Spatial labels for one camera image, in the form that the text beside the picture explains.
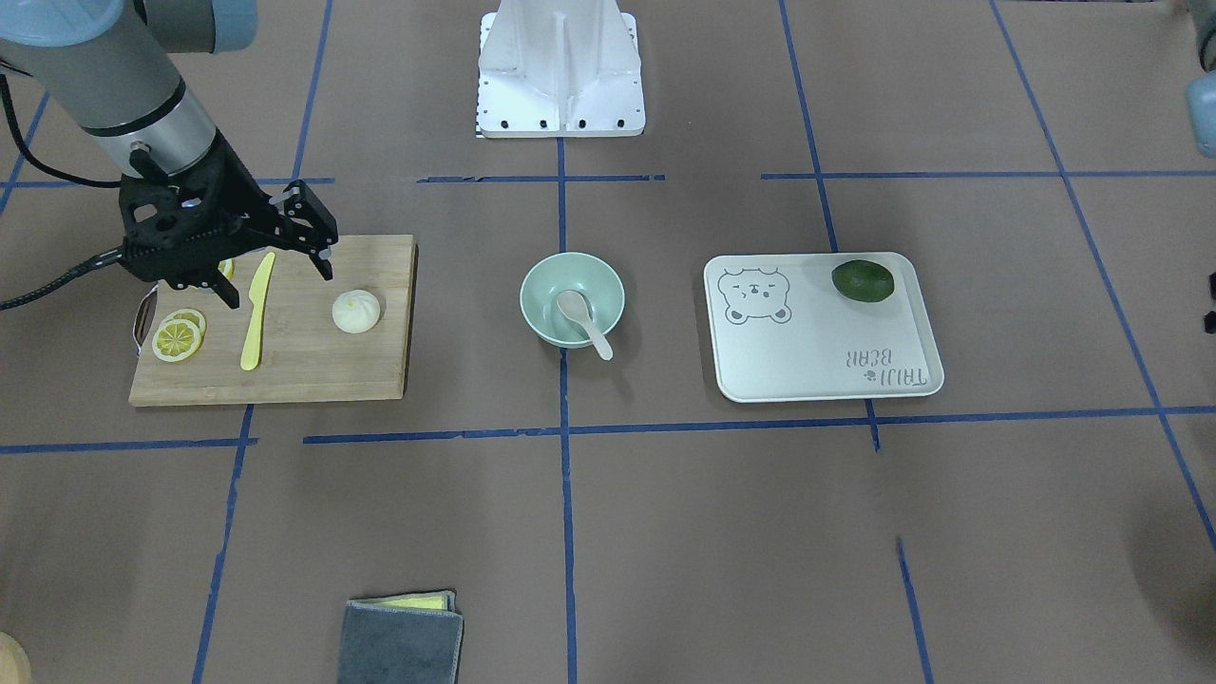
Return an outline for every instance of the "wooden cutting board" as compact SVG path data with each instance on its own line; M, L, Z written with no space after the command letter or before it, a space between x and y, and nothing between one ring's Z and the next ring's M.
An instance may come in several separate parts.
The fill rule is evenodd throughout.
M413 309L417 247L412 235L344 235L333 247L333 280L326 281L298 252L275 250L266 293L261 364L241 370L241 348L253 307L249 281L265 252L235 262L232 284L241 308L229 309L215 295L174 291L163 284L143 343L130 402L136 407L353 402L400 399ZM366 290L381 303L381 320L351 335L333 324L338 295ZM190 307L207 316L203 344L184 361L165 363L152 353L161 319Z

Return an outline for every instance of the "wooden round object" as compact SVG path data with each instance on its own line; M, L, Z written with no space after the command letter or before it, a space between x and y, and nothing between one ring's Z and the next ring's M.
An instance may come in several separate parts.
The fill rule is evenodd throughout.
M29 657L16 639L0 632L0 682L4 684L30 684Z

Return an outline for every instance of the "blue joint cap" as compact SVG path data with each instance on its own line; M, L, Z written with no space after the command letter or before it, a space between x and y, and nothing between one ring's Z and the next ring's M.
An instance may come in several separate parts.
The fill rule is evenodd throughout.
M0 38L34 47L67 47L109 30L130 0L0 0Z
M1216 72L1187 85L1187 108L1199 153L1216 157Z
M213 52L244 50L258 35L258 0L212 0L212 12L215 16Z

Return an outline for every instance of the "white mounting bracket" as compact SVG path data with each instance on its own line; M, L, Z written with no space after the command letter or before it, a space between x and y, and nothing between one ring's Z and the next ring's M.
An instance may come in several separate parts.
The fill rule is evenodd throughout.
M502 0L482 18L478 133L604 138L646 128L637 21L617 0Z

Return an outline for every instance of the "yellow knife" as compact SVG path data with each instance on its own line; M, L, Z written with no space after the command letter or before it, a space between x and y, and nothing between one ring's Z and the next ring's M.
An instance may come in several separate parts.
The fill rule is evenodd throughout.
M266 312L266 287L270 285L270 269L275 265L275 253L261 258L253 282L249 285L249 303L253 305L253 318L249 319L249 331L244 333L244 348L241 349L241 368L253 370L261 361L261 318Z

